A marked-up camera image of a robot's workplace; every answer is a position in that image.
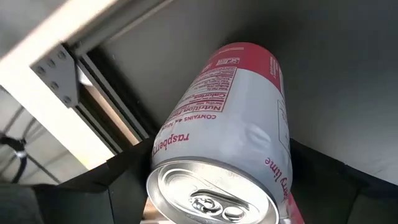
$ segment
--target pull tab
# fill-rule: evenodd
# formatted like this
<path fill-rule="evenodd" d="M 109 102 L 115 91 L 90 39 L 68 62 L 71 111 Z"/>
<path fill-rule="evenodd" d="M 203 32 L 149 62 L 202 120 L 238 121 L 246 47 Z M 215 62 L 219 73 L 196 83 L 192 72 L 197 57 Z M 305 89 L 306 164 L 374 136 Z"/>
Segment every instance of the pull tab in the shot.
<path fill-rule="evenodd" d="M 217 215 L 220 214 L 223 209 L 223 207 L 220 205 L 220 203 L 214 201 L 211 198 L 208 197 L 196 197 L 193 202 L 192 202 L 192 206 L 205 213 L 208 215 Z"/>
<path fill-rule="evenodd" d="M 237 223 L 242 220 L 249 210 L 249 205 L 238 198 L 219 194 L 210 190 L 198 190 L 191 194 L 190 201 L 196 210 L 218 216 L 219 220 Z"/>

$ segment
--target cable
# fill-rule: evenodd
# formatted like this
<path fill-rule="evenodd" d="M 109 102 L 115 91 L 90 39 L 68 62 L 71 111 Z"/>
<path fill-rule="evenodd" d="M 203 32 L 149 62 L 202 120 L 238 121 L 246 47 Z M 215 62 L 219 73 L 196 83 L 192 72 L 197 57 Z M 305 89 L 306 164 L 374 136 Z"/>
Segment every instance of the cable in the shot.
<path fill-rule="evenodd" d="M 27 159 L 26 159 L 26 151 L 25 151 L 25 143 L 26 141 L 24 140 L 16 140 L 14 138 L 10 138 L 6 135 L 3 135 L 0 138 L 0 144 L 6 144 L 8 146 L 10 146 L 11 148 L 13 148 L 13 150 L 15 151 L 15 154 L 17 157 L 19 157 L 19 159 L 21 160 L 21 164 L 18 168 L 17 174 L 15 175 L 15 177 L 12 179 L 12 183 L 18 183 L 19 179 L 21 178 L 21 176 L 23 175 L 25 168 L 26 168 L 26 164 L 27 164 Z"/>
<path fill-rule="evenodd" d="M 25 157 L 20 157 L 21 164 L 19 165 L 18 172 L 15 177 L 12 179 L 11 183 L 16 184 L 18 183 L 19 179 L 22 177 L 23 173 L 25 172 L 27 159 Z"/>
<path fill-rule="evenodd" d="M 10 122 L 8 122 L 6 127 L 3 129 L 2 134 L 7 134 L 8 133 L 8 131 L 11 129 L 12 125 L 15 123 L 15 121 L 18 119 L 18 117 L 22 114 L 24 109 L 25 108 L 23 106 L 20 106 L 18 108 L 18 110 L 14 113 L 14 115 L 10 119 Z"/>
<path fill-rule="evenodd" d="M 36 118 L 32 118 L 29 123 L 27 124 L 24 132 L 22 133 L 22 139 L 26 139 L 28 132 L 30 131 L 30 129 L 32 128 L 33 124 L 35 124 L 36 122 Z"/>
<path fill-rule="evenodd" d="M 65 156 L 69 155 L 69 151 L 65 151 L 57 156 L 55 156 L 54 158 L 52 158 L 51 160 L 49 160 L 48 162 L 46 162 L 45 164 L 43 164 L 44 167 L 49 166 L 55 162 L 58 162 L 60 159 L 64 158 Z M 40 169 L 36 169 L 34 171 L 32 171 L 30 174 L 26 174 L 24 176 L 24 179 L 28 179 L 29 177 L 32 177 L 33 175 L 35 175 L 36 173 L 38 173 L 40 171 Z"/>
<path fill-rule="evenodd" d="M 10 158 L 10 160 L 8 161 L 8 163 L 6 164 L 6 166 L 2 169 L 2 171 L 0 171 L 0 174 L 2 174 L 5 170 L 8 169 L 9 166 L 11 166 L 11 164 L 14 162 L 14 160 L 19 157 L 19 159 L 21 160 L 21 164 L 18 168 L 17 174 L 15 175 L 15 177 L 12 179 L 12 183 L 18 183 L 19 179 L 21 179 L 26 165 L 27 165 L 27 158 L 32 161 L 39 169 L 41 169 L 43 172 L 45 172 L 52 180 L 54 180 L 56 183 L 61 184 L 61 181 L 58 180 L 51 172 L 49 172 L 44 166 L 42 166 L 39 162 L 37 162 L 36 159 L 34 159 L 31 155 L 29 155 L 26 151 L 25 151 L 25 145 L 26 145 L 26 138 L 28 136 L 28 133 L 30 131 L 30 129 L 32 129 L 33 125 L 36 122 L 35 118 L 32 118 L 29 123 L 27 124 L 24 132 L 22 133 L 22 140 L 18 141 L 16 139 L 10 138 L 8 136 L 6 136 L 6 134 L 8 133 L 8 131 L 11 129 L 12 125 L 15 123 L 16 119 L 21 115 L 21 113 L 24 111 L 24 107 L 20 106 L 19 109 L 14 113 L 14 116 L 11 118 L 10 122 L 6 125 L 6 127 L 4 128 L 3 132 L 2 132 L 2 136 L 0 138 L 0 144 L 7 144 L 10 147 L 13 148 L 13 150 L 15 151 L 16 155 L 12 156 Z"/>
<path fill-rule="evenodd" d="M 39 162 L 37 162 L 31 155 L 27 155 L 27 158 L 32 161 L 38 168 L 40 168 L 43 172 L 45 172 L 52 180 L 54 180 L 57 184 L 61 184 L 61 181 L 58 180 L 52 173 L 50 173 L 44 166 L 42 166 Z"/>
<path fill-rule="evenodd" d="M 34 142 L 39 137 L 41 137 L 46 131 L 47 130 L 43 128 L 43 126 L 39 123 L 39 125 L 33 128 L 32 131 L 27 135 L 26 137 L 27 142 L 25 147 L 28 146 L 30 143 Z M 16 159 L 17 156 L 15 154 L 12 155 L 12 157 L 8 160 L 7 164 L 0 170 L 0 175 L 2 175 L 4 171 L 6 171 Z"/>

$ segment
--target white can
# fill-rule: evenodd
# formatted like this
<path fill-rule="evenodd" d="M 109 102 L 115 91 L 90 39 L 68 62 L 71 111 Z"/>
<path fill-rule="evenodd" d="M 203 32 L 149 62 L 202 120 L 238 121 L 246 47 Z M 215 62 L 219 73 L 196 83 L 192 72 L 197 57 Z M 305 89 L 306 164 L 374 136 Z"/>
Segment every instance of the white can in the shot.
<path fill-rule="evenodd" d="M 162 126 L 152 159 L 149 198 L 173 222 L 278 223 L 292 166 L 275 57 L 250 43 L 219 49 Z"/>

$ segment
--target aluminum can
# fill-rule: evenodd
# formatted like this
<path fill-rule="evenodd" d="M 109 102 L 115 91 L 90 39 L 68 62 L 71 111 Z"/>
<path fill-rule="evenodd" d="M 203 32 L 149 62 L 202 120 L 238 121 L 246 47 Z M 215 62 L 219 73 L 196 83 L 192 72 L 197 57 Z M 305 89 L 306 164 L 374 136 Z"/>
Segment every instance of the aluminum can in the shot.
<path fill-rule="evenodd" d="M 275 57 L 245 42 L 216 51 L 161 127 L 152 165 L 149 198 L 175 223 L 279 223 L 292 166 Z"/>

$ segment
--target screw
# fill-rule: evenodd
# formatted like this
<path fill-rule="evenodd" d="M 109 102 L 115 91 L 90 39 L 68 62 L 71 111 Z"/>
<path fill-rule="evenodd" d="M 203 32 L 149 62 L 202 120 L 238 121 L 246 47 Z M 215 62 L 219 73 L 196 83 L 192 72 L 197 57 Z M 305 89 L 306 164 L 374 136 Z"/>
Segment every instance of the screw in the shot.
<path fill-rule="evenodd" d="M 45 74 L 45 70 L 44 70 L 44 68 L 41 67 L 41 66 L 37 67 L 36 72 L 37 72 L 39 75 L 44 75 L 44 74 Z"/>
<path fill-rule="evenodd" d="M 69 96 L 64 96 L 64 97 L 63 97 L 63 102 L 66 103 L 66 104 L 69 104 L 69 103 L 70 103 L 70 98 L 69 98 Z"/>
<path fill-rule="evenodd" d="M 58 58 L 64 60 L 67 56 L 65 55 L 65 53 L 63 53 L 62 51 L 60 51 L 58 53 Z"/>
<path fill-rule="evenodd" d="M 49 59 L 47 61 L 47 65 L 49 65 L 50 68 L 55 68 L 55 63 L 54 63 L 54 61 L 52 59 Z"/>
<path fill-rule="evenodd" d="M 52 90 L 58 90 L 58 88 L 59 88 L 59 86 L 58 86 L 58 84 L 56 82 L 51 82 L 50 87 L 51 87 Z"/>

